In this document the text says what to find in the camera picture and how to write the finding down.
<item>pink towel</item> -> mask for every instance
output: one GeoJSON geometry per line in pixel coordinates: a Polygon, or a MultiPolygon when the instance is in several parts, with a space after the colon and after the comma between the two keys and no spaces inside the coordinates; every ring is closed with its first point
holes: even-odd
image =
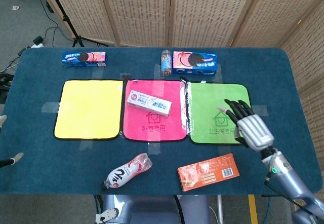
{"type": "Polygon", "coordinates": [[[181,140],[186,136],[185,87],[180,81],[128,81],[125,94],[124,135],[141,141],[181,140]],[[131,90],[172,102],[168,117],[127,104],[131,90]]]}

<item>toothpaste box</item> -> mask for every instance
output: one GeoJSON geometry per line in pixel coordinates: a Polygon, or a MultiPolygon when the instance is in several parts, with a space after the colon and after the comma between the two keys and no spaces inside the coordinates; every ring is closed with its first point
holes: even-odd
{"type": "Polygon", "coordinates": [[[127,103],[132,106],[152,111],[168,117],[172,102],[166,101],[154,96],[146,95],[138,91],[131,91],[128,96],[127,103]]]}
{"type": "Polygon", "coordinates": [[[217,55],[212,53],[173,52],[172,73],[216,74],[217,55]]]}
{"type": "Polygon", "coordinates": [[[239,176],[232,154],[178,168],[182,191],[193,190],[239,176]]]}
{"type": "Polygon", "coordinates": [[[105,67],[106,52],[64,53],[62,64],[65,67],[105,67]]]}

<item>orange box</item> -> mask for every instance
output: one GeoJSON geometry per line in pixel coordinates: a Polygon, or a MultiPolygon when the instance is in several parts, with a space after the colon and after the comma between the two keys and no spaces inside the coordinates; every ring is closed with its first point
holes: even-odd
{"type": "Polygon", "coordinates": [[[239,176],[233,154],[178,168],[182,191],[193,190],[239,176]]]}

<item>yellow towel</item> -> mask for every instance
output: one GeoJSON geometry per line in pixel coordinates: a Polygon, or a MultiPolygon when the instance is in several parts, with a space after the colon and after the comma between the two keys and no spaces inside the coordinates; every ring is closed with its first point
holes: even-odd
{"type": "Polygon", "coordinates": [[[116,137],[119,133],[122,93],[122,81],[66,81],[55,124],[55,137],[61,139],[116,137]]]}

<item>green towel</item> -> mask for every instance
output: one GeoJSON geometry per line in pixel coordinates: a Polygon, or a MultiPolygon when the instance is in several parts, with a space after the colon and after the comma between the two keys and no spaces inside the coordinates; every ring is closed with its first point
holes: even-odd
{"type": "Polygon", "coordinates": [[[230,108],[224,99],[243,100],[250,105],[248,90],[239,84],[191,83],[191,139],[195,143],[239,144],[235,124],[217,106],[230,108]]]}

